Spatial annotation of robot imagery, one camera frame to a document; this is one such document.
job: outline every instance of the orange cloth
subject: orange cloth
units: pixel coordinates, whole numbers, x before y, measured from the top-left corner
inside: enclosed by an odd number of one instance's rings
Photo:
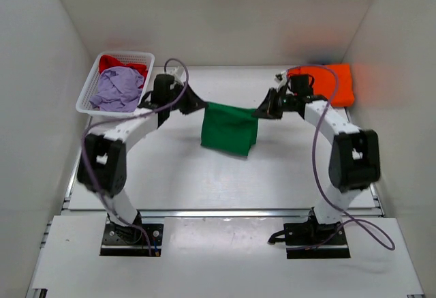
[[[332,71],[335,71],[339,77],[339,89],[332,101],[333,107],[347,107],[354,103],[354,94],[352,89],[352,73],[349,64],[334,64],[325,65]],[[307,66],[296,68],[289,71],[288,76],[292,74],[310,74],[314,77],[315,83],[313,84],[313,94],[323,95],[330,98],[333,93],[335,81],[334,76],[327,70],[317,68],[314,66]]]

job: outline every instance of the white wall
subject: white wall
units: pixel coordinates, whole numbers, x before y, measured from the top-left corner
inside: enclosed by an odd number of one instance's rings
[[[427,297],[436,297],[436,0],[375,0],[344,62],[352,117],[379,134],[388,215],[399,219]]]
[[[62,0],[95,56],[150,51],[157,65],[340,62],[372,0]]]
[[[59,0],[0,0],[0,297],[25,296],[60,209],[90,62]]]

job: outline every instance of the white basket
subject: white basket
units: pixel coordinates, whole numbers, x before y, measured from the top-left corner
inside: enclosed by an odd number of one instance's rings
[[[145,94],[147,85],[150,81],[151,70],[155,63],[155,56],[151,53],[141,53],[138,51],[104,51],[97,56],[91,71],[88,74],[87,81],[84,83],[82,92],[80,92],[79,98],[76,102],[76,110],[79,113],[90,114],[91,116],[105,116],[105,117],[128,117],[133,115],[132,113],[118,113],[118,112],[104,112],[98,109],[94,109],[89,102],[89,98],[97,93],[97,85],[100,73],[98,72],[98,65],[100,57],[103,55],[109,55],[118,59],[121,63],[137,63],[147,65],[149,71],[144,82],[144,89],[141,93],[141,98]]]

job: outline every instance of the purple cable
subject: purple cable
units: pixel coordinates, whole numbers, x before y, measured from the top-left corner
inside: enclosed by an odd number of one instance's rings
[[[387,250],[390,250],[390,251],[395,250],[395,242],[392,240],[392,238],[382,228],[380,228],[379,226],[375,225],[374,223],[372,223],[370,221],[362,220],[360,218],[355,218],[353,215],[351,215],[347,211],[345,211],[342,208],[339,208],[335,204],[333,204],[328,199],[326,194],[324,193],[324,190],[322,189],[322,186],[321,186],[321,183],[320,183],[320,178],[318,177],[318,171],[317,171],[317,168],[316,168],[316,154],[315,154],[315,152],[316,152],[316,144],[317,144],[318,134],[320,133],[322,121],[326,117],[326,114],[328,112],[328,108],[331,106],[333,98],[335,97],[335,95],[337,94],[337,92],[339,90],[339,78],[338,78],[338,75],[336,74],[335,71],[331,70],[330,68],[327,68],[326,66],[316,65],[316,64],[315,65],[313,65],[313,64],[300,65],[300,66],[296,66],[295,68],[290,68],[288,71],[295,70],[295,69],[298,69],[298,68],[301,68],[301,67],[322,68],[323,70],[329,71],[334,76],[335,86],[334,86],[333,93],[332,93],[332,95],[330,96],[330,98],[327,101],[326,107],[324,108],[324,110],[323,110],[323,112],[321,114],[320,120],[318,121],[318,123],[316,125],[315,135],[313,136],[313,143],[312,143],[312,168],[313,168],[313,176],[315,177],[316,186],[318,187],[318,190],[320,191],[320,194],[321,194],[322,198],[332,208],[336,209],[337,211],[340,211],[341,213],[344,213],[345,216],[347,216],[349,218],[349,220],[346,220],[345,222],[341,223],[341,225],[339,225],[338,228],[336,229],[336,232],[333,233],[331,236],[329,236],[329,238],[327,238],[326,240],[324,240],[321,243],[317,243],[316,245],[308,245],[308,246],[305,246],[305,247],[295,247],[295,248],[288,248],[288,249],[289,250],[308,250],[308,249],[312,249],[312,248],[318,248],[321,245],[324,245],[329,240],[331,240],[339,232],[339,230],[341,230],[346,224],[351,223],[351,222],[355,222],[357,225],[359,225],[361,228],[363,228],[366,232],[368,232],[368,234],[370,236],[372,236],[372,238],[374,240],[376,240],[376,242],[378,242],[380,245],[385,247]],[[371,225],[372,227],[376,228],[382,235],[384,235],[386,237],[386,239],[390,242],[391,246],[386,245],[383,241],[381,241],[379,238],[377,238],[374,235],[374,233],[372,233],[362,223],[366,223],[366,224]]]
[[[95,176],[95,173],[94,173],[93,168],[91,166],[91,162],[89,160],[89,156],[86,153],[86,150],[85,150],[85,138],[86,138],[87,134],[89,133],[89,131],[91,129],[93,129],[93,128],[99,126],[99,125],[109,124],[109,123],[118,123],[120,121],[129,121],[129,120],[132,120],[132,119],[139,119],[140,117],[144,117],[145,118],[145,117],[148,117],[149,115],[151,115],[153,113],[161,112],[161,111],[169,109],[172,106],[174,106],[175,104],[177,104],[177,102],[182,98],[183,94],[187,90],[188,81],[189,81],[189,72],[188,72],[187,66],[182,61],[180,61],[177,58],[169,58],[165,62],[165,65],[163,67],[165,72],[166,72],[167,65],[168,65],[168,63],[170,61],[176,61],[176,62],[180,63],[182,65],[182,67],[185,69],[185,73],[186,73],[185,85],[183,86],[182,91],[180,92],[180,94],[177,96],[177,98],[175,100],[173,100],[169,104],[166,104],[165,106],[156,108],[156,109],[154,109],[154,110],[152,110],[150,112],[147,112],[147,113],[144,113],[144,114],[141,114],[141,115],[135,115],[135,116],[130,116],[130,117],[123,117],[123,118],[118,118],[118,119],[109,119],[109,120],[106,120],[106,121],[101,121],[101,122],[92,124],[92,125],[90,125],[89,127],[87,127],[85,129],[85,131],[83,132],[83,135],[82,135],[82,159],[83,159],[83,162],[84,162],[84,166],[85,166],[85,168],[86,168],[86,170],[87,170],[87,172],[89,174],[89,178],[91,179],[91,182],[93,184],[93,187],[94,187],[95,191],[97,191],[97,193],[100,196],[100,200],[102,201],[102,204],[103,204],[104,208],[106,210],[109,210],[112,214],[114,214],[114,216],[121,223],[125,224],[126,226],[130,226],[132,228],[135,228],[135,229],[141,231],[142,235],[144,235],[144,237],[145,237],[145,239],[147,241],[147,245],[148,245],[148,248],[149,248],[149,256],[151,256],[151,243],[150,243],[150,238],[147,235],[147,232],[141,226],[137,226],[135,224],[131,224],[128,221],[124,220],[120,215],[118,215],[118,213],[114,210],[113,207],[109,207],[108,206],[108,203],[106,202],[106,199],[104,198],[104,191],[103,191],[102,187],[100,186],[100,183],[99,183],[97,177]]]

